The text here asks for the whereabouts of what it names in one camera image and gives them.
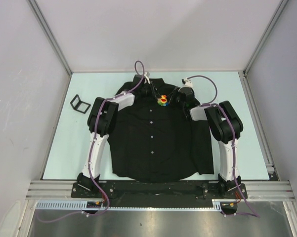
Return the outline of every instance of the metal rail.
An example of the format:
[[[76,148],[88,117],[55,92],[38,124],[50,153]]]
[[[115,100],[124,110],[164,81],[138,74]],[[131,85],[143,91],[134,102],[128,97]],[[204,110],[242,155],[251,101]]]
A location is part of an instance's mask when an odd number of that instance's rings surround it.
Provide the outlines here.
[[[27,200],[77,200],[71,198],[74,181],[32,181]],[[244,181],[249,201],[295,201],[288,181]]]

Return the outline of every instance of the gray wall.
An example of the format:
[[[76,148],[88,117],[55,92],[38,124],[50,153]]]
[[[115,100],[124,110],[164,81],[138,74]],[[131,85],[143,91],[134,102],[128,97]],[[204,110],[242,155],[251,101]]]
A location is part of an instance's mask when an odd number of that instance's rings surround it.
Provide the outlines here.
[[[289,2],[248,76],[276,168],[297,199],[297,0]]]
[[[0,0],[0,222],[39,173],[68,80],[27,2]]]

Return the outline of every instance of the colorful toy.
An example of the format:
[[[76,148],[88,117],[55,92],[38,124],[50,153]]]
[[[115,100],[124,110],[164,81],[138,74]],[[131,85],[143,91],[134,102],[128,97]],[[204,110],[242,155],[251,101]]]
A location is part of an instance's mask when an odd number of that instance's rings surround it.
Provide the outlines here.
[[[169,105],[169,102],[167,100],[167,96],[166,95],[162,95],[162,97],[157,100],[157,103],[160,106],[167,106],[167,105]]]

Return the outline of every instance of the cable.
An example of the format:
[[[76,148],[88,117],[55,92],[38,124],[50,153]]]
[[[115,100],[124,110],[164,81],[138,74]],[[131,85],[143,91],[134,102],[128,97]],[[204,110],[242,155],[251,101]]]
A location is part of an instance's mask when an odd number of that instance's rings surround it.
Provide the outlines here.
[[[205,79],[209,80],[214,85],[214,87],[215,87],[215,96],[214,96],[214,98],[211,101],[207,102],[207,103],[201,104],[200,107],[204,107],[204,106],[217,106],[220,109],[220,111],[222,112],[223,116],[225,117],[228,125],[230,126],[230,128],[232,130],[232,134],[233,134],[233,140],[232,140],[232,151],[233,151],[233,167],[232,168],[233,168],[233,178],[234,178],[234,181],[235,181],[235,184],[236,184],[236,187],[237,187],[239,193],[241,194],[241,196],[242,196],[243,200],[245,201],[247,207],[252,211],[253,214],[252,213],[241,212],[241,213],[234,213],[232,215],[226,215],[223,212],[223,210],[222,210],[221,213],[224,215],[224,217],[226,217],[226,216],[236,216],[236,215],[238,215],[238,216],[240,216],[240,215],[249,215],[249,216],[254,216],[254,217],[260,218],[260,216],[255,212],[255,210],[250,206],[249,202],[246,200],[246,198],[245,198],[245,196],[244,196],[244,194],[243,194],[243,192],[242,192],[242,190],[241,190],[241,188],[240,188],[240,186],[238,184],[237,178],[236,178],[236,174],[235,174],[235,165],[236,165],[236,150],[235,150],[236,135],[235,135],[235,130],[233,128],[233,125],[232,125],[231,121],[229,120],[228,116],[226,115],[224,109],[219,104],[212,103],[217,98],[217,93],[218,93],[217,86],[216,86],[215,82],[212,79],[210,79],[210,78],[208,78],[206,76],[203,76],[203,75],[191,76],[191,77],[188,77],[187,79],[192,79],[192,78],[205,78]]]
[[[137,60],[137,61],[135,62],[134,67],[135,67],[135,71],[136,71],[136,73],[137,73],[138,75],[139,75],[139,73],[138,73],[137,68],[136,68],[136,65],[137,65],[138,63],[141,64],[141,66],[142,66],[142,70],[143,70],[143,74],[142,74],[142,78],[141,78],[141,80],[140,80],[140,81],[136,84],[136,86],[134,86],[132,89],[130,89],[130,90],[126,91],[126,92],[123,92],[123,93],[121,93],[121,94],[119,94],[119,95],[116,95],[116,96],[114,96],[114,97],[112,97],[112,98],[104,99],[104,100],[102,101],[102,104],[101,104],[101,106],[100,106],[100,108],[99,108],[99,111],[98,111],[98,114],[97,114],[97,117],[96,117],[96,120],[95,120],[95,126],[94,126],[94,138],[93,138],[93,142],[92,142],[92,144],[91,144],[91,148],[90,148],[89,156],[88,156],[88,171],[89,171],[90,179],[91,179],[92,182],[95,184],[95,186],[102,192],[102,194],[104,195],[104,199],[107,200],[107,206],[105,207],[105,209],[104,209],[102,212],[99,212],[99,213],[96,212],[96,213],[94,213],[94,214],[88,213],[88,214],[87,214],[87,217],[88,217],[88,216],[100,216],[100,215],[104,214],[104,213],[109,209],[109,207],[110,207],[110,200],[109,200],[109,198],[108,198],[108,195],[107,195],[107,194],[104,192],[104,190],[97,184],[97,182],[95,181],[94,177],[92,176],[92,172],[91,172],[91,157],[92,157],[92,150],[93,150],[94,143],[95,143],[95,141],[96,141],[97,127],[98,127],[98,123],[99,123],[99,119],[100,119],[100,114],[101,114],[101,111],[102,111],[102,109],[103,109],[103,107],[104,107],[105,102],[110,101],[110,100],[113,100],[113,99],[118,98],[118,97],[120,97],[120,96],[123,96],[123,95],[125,95],[125,94],[127,94],[127,93],[130,93],[130,92],[134,91],[135,89],[137,89],[137,88],[141,85],[141,83],[143,82],[143,80],[144,80],[144,78],[145,78],[145,67],[144,67],[144,64],[143,64],[141,61]],[[62,219],[64,219],[64,218],[66,218],[66,217],[68,217],[68,216],[71,216],[71,215],[74,215],[74,214],[78,214],[78,213],[81,213],[81,212],[80,212],[80,211],[71,212],[71,213],[69,213],[69,214],[67,214],[67,215],[65,215],[65,216],[59,217],[59,218],[57,218],[57,219],[55,219],[55,220],[49,220],[49,221],[42,220],[41,218],[39,218],[38,214],[36,214],[36,218],[37,218],[40,222],[42,222],[42,223],[54,223],[54,222],[57,222],[57,221],[60,221],[60,220],[62,220]]]
[[[255,210],[250,206],[249,202],[246,200],[241,188],[240,188],[240,185],[238,184],[238,181],[237,181],[237,178],[236,178],[236,174],[235,174],[235,165],[236,165],[236,149],[235,149],[235,140],[236,140],[236,134],[235,134],[235,130],[233,128],[233,125],[231,123],[231,121],[229,120],[228,116],[226,115],[224,109],[219,105],[219,104],[216,104],[216,103],[213,103],[211,105],[214,105],[214,106],[217,106],[219,108],[219,110],[221,110],[222,114],[224,115],[228,125],[230,126],[231,130],[232,130],[232,134],[233,134],[233,140],[232,140],[232,151],[233,151],[233,177],[234,177],[234,181],[235,181],[235,184],[236,184],[236,187],[239,191],[239,193],[241,194],[243,200],[245,201],[247,207],[252,211],[253,214],[251,213],[244,213],[244,212],[241,212],[241,213],[235,213],[235,214],[231,214],[231,215],[226,215],[223,210],[222,210],[222,214],[224,215],[224,217],[226,216],[240,216],[240,215],[245,215],[245,216],[254,216],[254,217],[258,217],[260,218],[260,216],[255,212]]]
[[[192,79],[192,78],[205,78],[205,79],[209,80],[209,81],[214,85],[214,88],[215,88],[215,96],[214,96],[214,98],[213,98],[211,101],[206,102],[206,103],[203,103],[203,104],[201,105],[201,106],[210,106],[211,103],[212,103],[214,100],[216,100],[216,98],[217,98],[217,87],[216,87],[216,84],[214,83],[214,81],[213,81],[212,79],[210,79],[210,78],[208,78],[208,77],[206,77],[206,76],[203,76],[203,75],[191,76],[191,77],[188,77],[187,79]]]

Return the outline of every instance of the light blue table surface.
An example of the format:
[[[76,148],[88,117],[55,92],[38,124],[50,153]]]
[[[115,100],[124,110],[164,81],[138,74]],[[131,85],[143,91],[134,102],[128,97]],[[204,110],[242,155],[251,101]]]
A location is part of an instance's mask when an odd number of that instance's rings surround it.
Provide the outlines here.
[[[215,102],[229,100],[244,124],[244,131],[238,145],[238,167],[243,180],[267,180],[268,173],[258,143],[252,117],[247,106],[243,88],[237,72],[174,72],[151,73],[150,78],[163,78],[165,83],[181,86],[181,79],[193,75],[205,75],[214,80],[218,88]],[[89,130],[87,119],[90,109],[84,115],[74,111],[70,101],[78,94],[82,101],[93,105],[96,97],[112,97],[134,73],[74,73],[66,95],[56,134],[43,175],[44,179],[75,180],[87,159],[89,152]],[[196,98],[210,101],[215,94],[213,85],[206,79],[192,79]],[[214,175],[198,173],[189,180],[216,180],[220,168],[217,141],[212,137]],[[129,178],[112,173],[110,147],[107,143],[101,162],[101,179]]]

